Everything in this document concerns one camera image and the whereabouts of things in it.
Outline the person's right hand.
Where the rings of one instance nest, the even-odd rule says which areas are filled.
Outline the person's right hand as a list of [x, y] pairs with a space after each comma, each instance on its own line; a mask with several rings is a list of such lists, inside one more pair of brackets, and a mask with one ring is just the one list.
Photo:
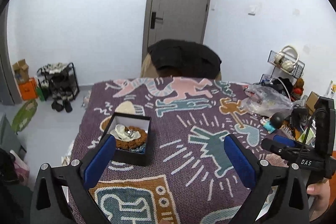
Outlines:
[[309, 219], [313, 221], [319, 218], [329, 207], [330, 184], [328, 179], [322, 182], [310, 184], [306, 190], [307, 194], [314, 197], [312, 207], [309, 212]]

